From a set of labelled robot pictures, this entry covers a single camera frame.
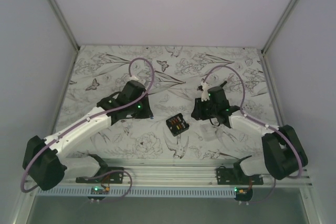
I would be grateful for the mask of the black fuse box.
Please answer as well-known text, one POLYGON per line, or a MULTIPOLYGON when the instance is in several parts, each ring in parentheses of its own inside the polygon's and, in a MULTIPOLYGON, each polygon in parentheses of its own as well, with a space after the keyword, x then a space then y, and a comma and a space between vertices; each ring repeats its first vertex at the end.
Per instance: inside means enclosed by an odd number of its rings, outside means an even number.
POLYGON ((187 131, 190 125, 184 120, 182 113, 179 113, 166 120, 166 125, 173 136, 178 136, 187 131))

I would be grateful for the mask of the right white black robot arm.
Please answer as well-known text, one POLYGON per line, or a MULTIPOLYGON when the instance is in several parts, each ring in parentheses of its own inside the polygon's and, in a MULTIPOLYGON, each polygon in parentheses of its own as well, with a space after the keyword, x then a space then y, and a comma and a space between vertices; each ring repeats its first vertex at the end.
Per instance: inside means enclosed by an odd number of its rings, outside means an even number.
POLYGON ((301 176, 308 158, 292 126, 270 125, 244 113, 241 107, 229 104, 220 86, 198 89, 202 94, 195 99, 192 118, 198 121, 216 119, 220 125, 261 141, 260 155, 247 156, 236 162, 238 168, 233 170, 236 183, 245 184, 251 176, 262 174, 269 174, 276 180, 301 176))

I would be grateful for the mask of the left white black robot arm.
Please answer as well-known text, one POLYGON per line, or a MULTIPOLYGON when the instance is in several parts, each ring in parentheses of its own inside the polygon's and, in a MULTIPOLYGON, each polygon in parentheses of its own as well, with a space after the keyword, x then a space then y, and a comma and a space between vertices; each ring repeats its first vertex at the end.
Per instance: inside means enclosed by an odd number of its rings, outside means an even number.
POLYGON ((45 138, 32 137, 25 150, 21 190, 28 193, 25 181, 30 177, 42 190, 50 190, 66 179, 90 178, 95 183, 107 177, 102 159, 93 154, 84 158, 69 155, 84 140, 127 117, 148 119, 149 89, 138 81, 126 83, 122 91, 101 99, 85 116, 69 127, 45 138))

